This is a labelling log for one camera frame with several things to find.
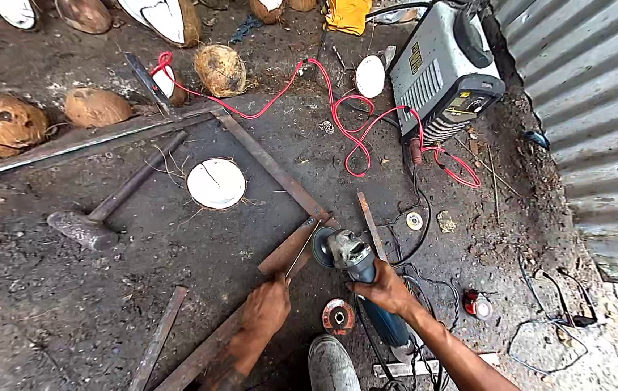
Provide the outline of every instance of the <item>corrugated metal sheet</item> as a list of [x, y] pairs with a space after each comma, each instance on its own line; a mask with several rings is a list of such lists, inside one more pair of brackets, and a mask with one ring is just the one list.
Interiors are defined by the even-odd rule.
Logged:
[[594, 261], [618, 278], [618, 0], [499, 0], [516, 60]]

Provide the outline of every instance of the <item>hammer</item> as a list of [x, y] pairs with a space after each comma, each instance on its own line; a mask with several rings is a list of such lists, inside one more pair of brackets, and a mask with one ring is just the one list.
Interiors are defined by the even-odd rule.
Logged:
[[119, 236], [109, 227], [104, 225], [104, 219], [125, 201], [142, 182], [155, 171], [165, 156], [169, 155], [188, 136], [185, 131], [178, 132], [172, 141], [162, 148], [161, 152], [150, 156], [147, 163], [141, 166], [121, 187], [111, 193], [104, 201], [95, 208], [92, 213], [85, 215], [81, 211], [66, 210], [53, 212], [46, 222], [59, 230], [63, 235], [76, 240], [78, 243], [97, 251], [112, 248], [119, 241]]

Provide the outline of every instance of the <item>grinder cutting disc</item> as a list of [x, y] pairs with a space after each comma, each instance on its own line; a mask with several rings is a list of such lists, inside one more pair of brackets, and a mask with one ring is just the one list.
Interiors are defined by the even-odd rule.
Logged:
[[329, 226], [323, 226], [314, 233], [311, 250], [314, 259], [322, 266], [333, 267], [333, 254], [326, 243], [326, 238], [333, 234], [335, 230]]
[[333, 335], [346, 335], [355, 325], [355, 311], [341, 298], [334, 298], [323, 308], [323, 328]]

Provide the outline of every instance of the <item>angle grinder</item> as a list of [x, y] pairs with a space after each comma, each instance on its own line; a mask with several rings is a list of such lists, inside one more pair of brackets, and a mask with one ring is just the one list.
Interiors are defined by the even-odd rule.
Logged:
[[[346, 271], [353, 281], [367, 284], [374, 282], [374, 251], [352, 231], [336, 231], [329, 226], [319, 228], [313, 235], [312, 253], [321, 265]], [[364, 297], [360, 297], [360, 301], [385, 344], [391, 348], [409, 345], [409, 330], [403, 318]]]

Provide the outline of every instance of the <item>hand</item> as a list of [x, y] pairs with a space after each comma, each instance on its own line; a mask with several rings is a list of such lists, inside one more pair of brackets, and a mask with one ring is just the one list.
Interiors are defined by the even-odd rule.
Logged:
[[374, 260], [374, 267], [376, 276], [372, 284], [348, 282], [348, 289], [370, 299], [391, 314], [403, 316], [413, 306], [420, 307], [418, 300], [406, 289], [403, 279], [391, 265], [377, 258]]
[[242, 329], [270, 341], [289, 314], [289, 281], [285, 273], [264, 282], [246, 299], [242, 314]]

